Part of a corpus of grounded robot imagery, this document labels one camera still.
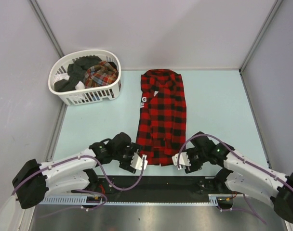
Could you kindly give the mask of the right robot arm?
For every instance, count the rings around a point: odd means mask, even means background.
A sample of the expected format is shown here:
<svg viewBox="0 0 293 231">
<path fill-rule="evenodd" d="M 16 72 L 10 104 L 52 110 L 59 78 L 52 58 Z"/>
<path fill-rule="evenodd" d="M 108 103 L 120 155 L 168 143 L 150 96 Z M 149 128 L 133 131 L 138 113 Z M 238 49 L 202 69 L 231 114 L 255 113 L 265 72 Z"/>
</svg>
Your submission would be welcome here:
<svg viewBox="0 0 293 231">
<path fill-rule="evenodd" d="M 214 181 L 218 192 L 231 190 L 248 195 L 293 224 L 293 173 L 286 175 L 263 167 L 210 134 L 198 132 L 188 141 L 194 146 L 199 165 L 210 162 L 222 167 L 224 176 Z"/>
</svg>

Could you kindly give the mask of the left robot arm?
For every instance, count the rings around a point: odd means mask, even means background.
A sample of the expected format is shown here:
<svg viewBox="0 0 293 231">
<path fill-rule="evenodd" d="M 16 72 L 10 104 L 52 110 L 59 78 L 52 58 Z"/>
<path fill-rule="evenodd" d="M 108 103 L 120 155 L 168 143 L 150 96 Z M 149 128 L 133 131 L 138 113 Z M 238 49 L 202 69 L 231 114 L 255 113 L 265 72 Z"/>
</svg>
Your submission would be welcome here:
<svg viewBox="0 0 293 231">
<path fill-rule="evenodd" d="M 22 209 L 29 209 L 58 193 L 92 193 L 99 186 L 94 168 L 103 168 L 113 160 L 118 161 L 123 170 L 144 172 L 147 157 L 139 154 L 141 148 L 121 132 L 112 139 L 95 142 L 78 154 L 58 161 L 39 163 L 31 159 L 14 177 L 12 194 L 17 197 Z"/>
</svg>

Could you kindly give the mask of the red black plaid shirt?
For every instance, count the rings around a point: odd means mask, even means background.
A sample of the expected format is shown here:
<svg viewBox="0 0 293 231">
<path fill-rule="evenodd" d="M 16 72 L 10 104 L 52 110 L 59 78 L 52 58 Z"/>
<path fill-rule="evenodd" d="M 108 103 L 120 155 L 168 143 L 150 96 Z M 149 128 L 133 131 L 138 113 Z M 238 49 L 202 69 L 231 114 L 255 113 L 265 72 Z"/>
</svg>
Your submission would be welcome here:
<svg viewBox="0 0 293 231">
<path fill-rule="evenodd" d="M 182 76 L 152 69 L 141 76 L 140 119 L 136 143 L 149 165 L 172 165 L 186 141 L 186 99 Z"/>
</svg>

